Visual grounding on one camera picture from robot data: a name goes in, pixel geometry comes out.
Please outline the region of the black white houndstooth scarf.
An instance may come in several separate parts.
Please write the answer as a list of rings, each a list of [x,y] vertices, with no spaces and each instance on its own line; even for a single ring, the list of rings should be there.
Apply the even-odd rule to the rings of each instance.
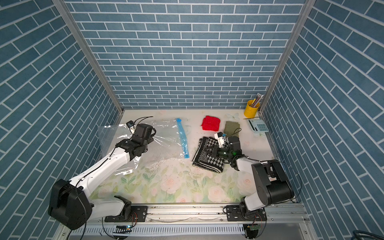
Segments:
[[[214,173],[222,173],[224,170],[224,159],[213,156],[213,148],[219,147],[219,142],[212,137],[199,139],[198,150],[193,158],[193,166]]]

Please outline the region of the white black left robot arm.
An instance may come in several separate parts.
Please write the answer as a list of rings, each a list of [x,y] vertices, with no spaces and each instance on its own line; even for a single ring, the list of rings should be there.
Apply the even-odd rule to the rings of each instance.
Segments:
[[[112,200],[92,201],[94,190],[121,166],[140,157],[153,142],[156,130],[151,125],[138,124],[133,135],[118,142],[114,149],[78,176],[66,181],[59,179],[52,187],[48,215],[70,230],[77,230],[87,221],[111,218],[129,221],[131,201],[115,195]]]

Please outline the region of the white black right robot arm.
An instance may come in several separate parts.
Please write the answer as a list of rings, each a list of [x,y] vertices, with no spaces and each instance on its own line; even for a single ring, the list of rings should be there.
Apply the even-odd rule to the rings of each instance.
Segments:
[[[245,220],[253,220],[265,207],[295,197],[282,163],[277,160],[255,160],[244,155],[239,137],[229,137],[225,146],[215,146],[213,155],[226,160],[236,171],[253,176],[251,182],[256,190],[239,203],[240,214]]]

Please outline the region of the pens in yellow cup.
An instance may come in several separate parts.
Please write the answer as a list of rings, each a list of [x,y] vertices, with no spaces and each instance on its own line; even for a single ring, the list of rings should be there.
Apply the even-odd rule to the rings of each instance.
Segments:
[[[252,108],[255,108],[256,105],[261,101],[261,99],[264,97],[264,95],[262,94],[257,94],[255,99],[253,100],[252,104],[251,104],[251,107]]]

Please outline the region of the green knitted scarf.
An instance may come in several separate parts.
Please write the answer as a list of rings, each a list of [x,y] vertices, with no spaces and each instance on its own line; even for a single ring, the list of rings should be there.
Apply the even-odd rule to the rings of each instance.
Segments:
[[[239,132],[241,131],[240,124],[238,122],[226,121],[224,134],[228,137],[230,136],[239,136]]]

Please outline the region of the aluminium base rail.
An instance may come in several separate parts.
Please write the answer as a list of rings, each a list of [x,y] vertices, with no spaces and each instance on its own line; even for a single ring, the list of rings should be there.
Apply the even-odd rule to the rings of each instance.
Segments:
[[[243,217],[235,204],[133,205],[135,220],[91,220],[71,231],[60,226],[55,240],[315,240],[303,204],[280,204]]]

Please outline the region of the light blue calculator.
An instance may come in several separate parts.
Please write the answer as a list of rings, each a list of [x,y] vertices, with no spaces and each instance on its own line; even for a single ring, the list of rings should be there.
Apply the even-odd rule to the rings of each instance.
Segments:
[[[261,119],[249,119],[248,123],[254,133],[266,133],[269,129],[265,122]]]

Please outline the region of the clear plastic vacuum bag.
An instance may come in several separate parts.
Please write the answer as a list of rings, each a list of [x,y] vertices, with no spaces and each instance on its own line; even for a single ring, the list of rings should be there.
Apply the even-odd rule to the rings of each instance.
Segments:
[[[129,163],[115,170],[114,175],[128,175],[138,169],[151,164],[157,164],[165,160],[183,160],[190,157],[187,135],[182,125],[182,120],[162,119],[156,120],[152,116],[136,119],[135,125],[148,124],[156,129],[154,141],[149,144],[148,150],[141,157],[136,157]],[[98,128],[98,137],[102,151],[102,157],[111,152],[115,145],[132,136],[126,123],[101,126]]]

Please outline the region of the yellow pen holder cup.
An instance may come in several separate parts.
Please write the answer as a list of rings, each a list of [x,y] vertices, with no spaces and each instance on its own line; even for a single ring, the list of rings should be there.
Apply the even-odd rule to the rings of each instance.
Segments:
[[[246,105],[246,108],[244,111],[244,116],[248,119],[254,118],[256,116],[256,113],[257,113],[259,107],[260,107],[260,103],[257,103],[253,107],[253,100],[249,100],[247,102],[247,105]]]

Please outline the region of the red knitted scarf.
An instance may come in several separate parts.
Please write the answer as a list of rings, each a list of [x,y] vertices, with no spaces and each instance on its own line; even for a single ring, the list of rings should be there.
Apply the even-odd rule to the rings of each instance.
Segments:
[[[220,128],[221,120],[217,117],[205,116],[201,127],[203,131],[218,132]]]

